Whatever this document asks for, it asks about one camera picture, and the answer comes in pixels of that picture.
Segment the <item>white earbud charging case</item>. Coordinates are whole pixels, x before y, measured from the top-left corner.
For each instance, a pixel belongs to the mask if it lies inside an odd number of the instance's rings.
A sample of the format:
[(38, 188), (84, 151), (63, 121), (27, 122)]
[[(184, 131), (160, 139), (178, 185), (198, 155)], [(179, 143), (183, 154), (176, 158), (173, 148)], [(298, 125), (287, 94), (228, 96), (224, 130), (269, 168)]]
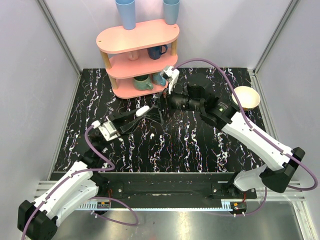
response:
[(145, 115), (148, 111), (150, 110), (150, 107), (148, 105), (145, 105), (141, 108), (139, 108), (136, 112), (135, 112), (135, 115), (137, 117), (141, 117), (143, 115)]

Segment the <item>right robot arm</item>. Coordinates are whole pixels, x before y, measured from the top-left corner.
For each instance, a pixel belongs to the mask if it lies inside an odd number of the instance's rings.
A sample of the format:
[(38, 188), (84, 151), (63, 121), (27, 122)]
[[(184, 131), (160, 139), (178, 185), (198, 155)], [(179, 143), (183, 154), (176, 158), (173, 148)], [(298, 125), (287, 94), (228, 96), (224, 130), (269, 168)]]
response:
[(268, 135), (241, 112), (244, 102), (236, 102), (238, 96), (234, 95), (231, 102), (223, 101), (203, 78), (196, 77), (195, 82), (188, 82), (186, 88), (178, 91), (177, 74), (161, 72), (159, 75), (167, 82), (157, 100), (162, 117), (170, 110), (198, 112), (206, 124), (231, 135), (264, 162), (261, 167), (233, 175), (227, 185), (230, 197), (239, 198), (245, 191), (257, 187), (277, 193), (290, 188), (290, 181), (305, 155), (302, 148), (290, 148)]

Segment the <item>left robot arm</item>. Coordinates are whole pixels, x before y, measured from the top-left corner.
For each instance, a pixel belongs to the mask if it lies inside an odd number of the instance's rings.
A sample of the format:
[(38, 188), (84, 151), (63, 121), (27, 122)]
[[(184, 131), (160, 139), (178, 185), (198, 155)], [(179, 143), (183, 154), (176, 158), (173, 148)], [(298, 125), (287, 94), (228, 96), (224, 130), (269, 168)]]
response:
[(143, 119), (163, 121), (159, 108), (148, 105), (110, 115), (105, 122), (94, 121), (84, 133), (89, 150), (49, 190), (32, 202), (25, 200), (18, 207), (17, 227), (22, 232), (21, 239), (52, 239), (61, 223), (81, 204), (91, 198), (103, 198), (108, 193), (109, 183), (102, 173), (116, 166), (89, 139), (91, 130), (97, 129), (110, 143), (134, 132)]

